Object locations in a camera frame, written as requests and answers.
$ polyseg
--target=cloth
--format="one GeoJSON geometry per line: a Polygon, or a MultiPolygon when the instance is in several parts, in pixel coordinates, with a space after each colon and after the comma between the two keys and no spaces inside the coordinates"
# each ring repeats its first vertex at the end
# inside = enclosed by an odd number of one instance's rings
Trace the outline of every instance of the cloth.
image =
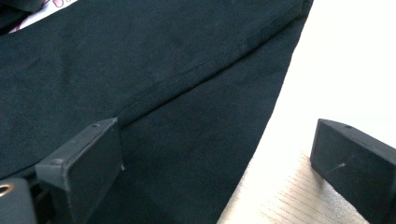
{"type": "Polygon", "coordinates": [[[91,223],[216,222],[311,4],[84,0],[1,36],[0,178],[117,117],[126,169],[91,223]]]}

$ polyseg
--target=dark green fabric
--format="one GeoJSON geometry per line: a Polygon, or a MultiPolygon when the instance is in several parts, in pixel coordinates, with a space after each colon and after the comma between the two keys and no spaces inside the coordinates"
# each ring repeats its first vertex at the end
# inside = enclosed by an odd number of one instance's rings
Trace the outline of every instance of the dark green fabric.
{"type": "Polygon", "coordinates": [[[0,176],[118,117],[126,170],[91,223],[216,222],[311,4],[81,0],[0,37],[0,176]]]}

